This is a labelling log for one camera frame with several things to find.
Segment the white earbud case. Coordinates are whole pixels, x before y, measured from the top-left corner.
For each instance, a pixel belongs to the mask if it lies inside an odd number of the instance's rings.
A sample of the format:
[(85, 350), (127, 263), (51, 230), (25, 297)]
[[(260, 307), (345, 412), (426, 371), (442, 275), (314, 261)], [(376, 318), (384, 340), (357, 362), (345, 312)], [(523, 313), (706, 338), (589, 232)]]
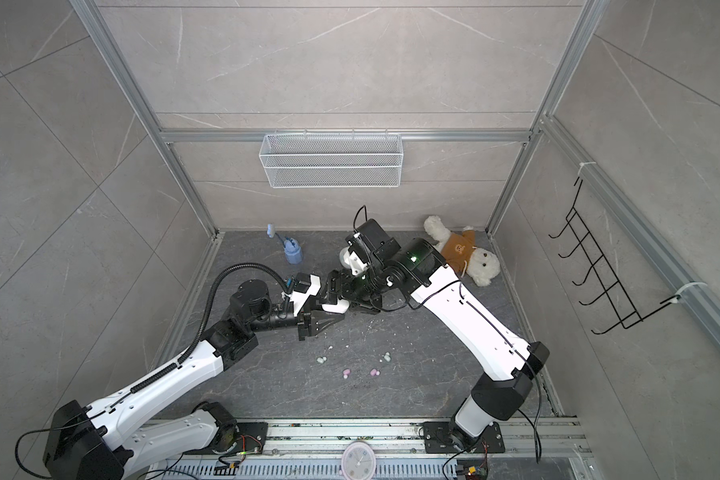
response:
[(323, 303), (321, 308), (324, 312), (336, 315), (344, 315), (350, 308), (350, 302), (346, 299), (339, 299), (335, 303)]

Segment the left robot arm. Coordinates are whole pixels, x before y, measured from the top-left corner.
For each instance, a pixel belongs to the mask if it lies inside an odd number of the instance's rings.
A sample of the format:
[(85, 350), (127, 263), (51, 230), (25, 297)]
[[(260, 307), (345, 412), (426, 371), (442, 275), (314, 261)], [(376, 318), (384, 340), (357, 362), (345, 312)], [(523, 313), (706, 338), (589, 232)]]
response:
[[(222, 318), (209, 322), (216, 294), (231, 274), (257, 270), (282, 288), (272, 302), (266, 282), (243, 282), (231, 295)], [(294, 327), (300, 339), (316, 334), (317, 318), (340, 319), (349, 304), (340, 295), (342, 273), (324, 277), (299, 273), (285, 280), (255, 262), (231, 265), (214, 279), (203, 317), (190, 345), (178, 356), (134, 383), (83, 406), (73, 400), (54, 414), (44, 429), (45, 479), (125, 479), (145, 468), (192, 450), (231, 449), (237, 428), (234, 416), (218, 402), (205, 402), (192, 413), (160, 425), (151, 419), (196, 386), (230, 369), (258, 344), (257, 332)]]

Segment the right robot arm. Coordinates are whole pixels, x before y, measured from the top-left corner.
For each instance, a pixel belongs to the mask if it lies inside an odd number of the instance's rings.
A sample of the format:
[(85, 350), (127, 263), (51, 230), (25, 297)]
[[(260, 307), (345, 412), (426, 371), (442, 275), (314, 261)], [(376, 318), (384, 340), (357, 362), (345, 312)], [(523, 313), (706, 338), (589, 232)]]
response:
[(505, 327), (428, 241), (401, 247), (392, 238), (372, 242), (355, 233), (346, 242), (344, 270), (332, 276), (340, 299), (381, 312), (382, 294), (397, 289), (411, 309), (424, 307), (442, 321), (481, 365), (481, 377), (451, 418), (454, 442), (472, 445), (519, 411), (549, 357), (546, 346)]

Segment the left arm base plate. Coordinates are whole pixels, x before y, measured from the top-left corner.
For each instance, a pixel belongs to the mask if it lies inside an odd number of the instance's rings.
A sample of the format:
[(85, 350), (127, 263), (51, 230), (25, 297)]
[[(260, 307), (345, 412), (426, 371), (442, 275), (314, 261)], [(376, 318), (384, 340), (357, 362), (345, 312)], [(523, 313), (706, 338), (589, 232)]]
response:
[(259, 421), (243, 421), (234, 427), (222, 427), (203, 449), (205, 454), (258, 454), (266, 445), (269, 424)]

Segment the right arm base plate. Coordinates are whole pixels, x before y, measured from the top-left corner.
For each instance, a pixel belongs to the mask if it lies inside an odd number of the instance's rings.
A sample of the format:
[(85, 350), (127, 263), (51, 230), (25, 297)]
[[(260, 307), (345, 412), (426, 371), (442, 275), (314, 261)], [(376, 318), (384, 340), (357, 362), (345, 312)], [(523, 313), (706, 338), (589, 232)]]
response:
[(498, 423), (488, 425), (479, 437), (471, 437), (455, 424), (445, 421), (424, 422), (419, 428), (428, 454), (455, 454), (460, 451), (505, 453), (506, 447)]

